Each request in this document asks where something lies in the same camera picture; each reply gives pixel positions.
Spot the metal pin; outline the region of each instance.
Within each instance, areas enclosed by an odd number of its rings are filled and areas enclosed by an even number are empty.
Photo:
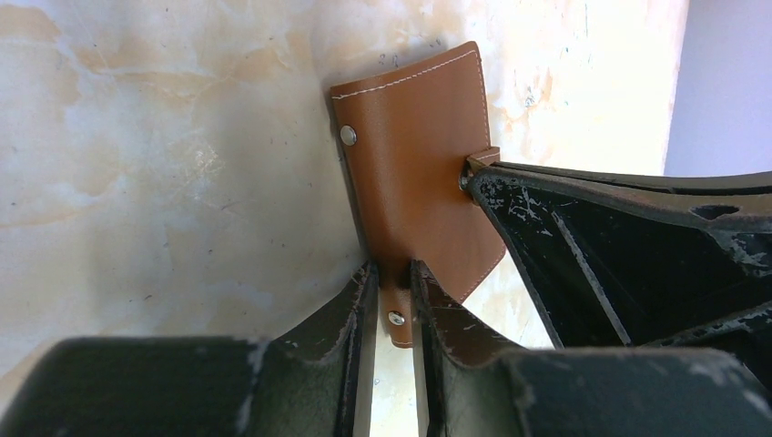
[[[357,142],[357,132],[353,127],[345,125],[340,128],[340,140],[346,146],[353,146]]]
[[[389,312],[389,321],[397,326],[402,326],[405,324],[405,318],[397,311]]]

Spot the marble wall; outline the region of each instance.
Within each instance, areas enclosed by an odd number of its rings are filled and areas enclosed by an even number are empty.
[[[327,89],[476,40],[507,160],[659,174],[686,0],[0,0],[0,412],[80,335],[281,334],[364,259]],[[546,346],[506,260],[468,306]],[[379,344],[373,435],[415,429]]]

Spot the white wall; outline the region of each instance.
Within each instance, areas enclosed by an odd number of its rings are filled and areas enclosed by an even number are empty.
[[[666,175],[772,170],[770,19],[768,0],[692,1]]]

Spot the leather sheath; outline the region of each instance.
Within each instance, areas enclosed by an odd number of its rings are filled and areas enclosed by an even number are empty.
[[[459,185],[468,156],[498,156],[480,53],[466,43],[330,92],[338,128],[356,132],[356,142],[343,147],[367,247],[381,273],[381,316],[393,344],[410,347],[411,260],[424,261],[461,302],[505,252]],[[392,311],[404,317],[402,325],[389,322]]]

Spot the brown leather strap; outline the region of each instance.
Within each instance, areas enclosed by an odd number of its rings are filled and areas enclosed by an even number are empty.
[[[381,272],[381,314],[392,342],[409,347],[411,259],[425,261],[463,301],[504,253],[493,225],[459,187],[466,158],[494,151],[480,54],[467,43],[331,93],[350,144],[344,149],[361,224]]]

